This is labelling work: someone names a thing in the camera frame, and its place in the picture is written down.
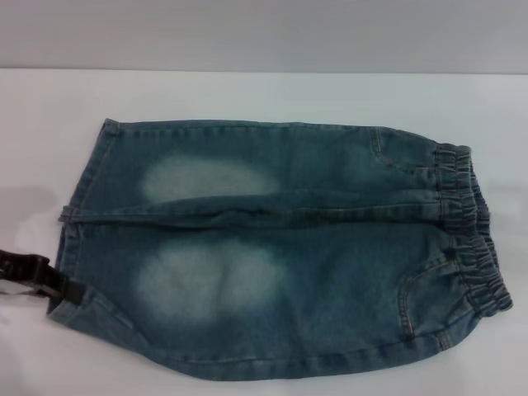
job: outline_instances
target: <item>denim jeans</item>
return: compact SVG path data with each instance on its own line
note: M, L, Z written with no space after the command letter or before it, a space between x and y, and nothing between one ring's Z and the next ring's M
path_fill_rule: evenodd
M404 365L509 309L465 146L380 127L106 120L49 317L208 380Z

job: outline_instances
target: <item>white surface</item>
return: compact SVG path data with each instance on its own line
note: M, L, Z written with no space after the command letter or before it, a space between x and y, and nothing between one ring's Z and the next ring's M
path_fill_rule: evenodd
M0 67L528 73L526 0L0 0Z
M528 76L0 70L0 246L55 257L56 219L105 117L387 125L467 144L493 213L512 310L413 365L358 375L214 383L164 369L0 296L2 396L527 395Z

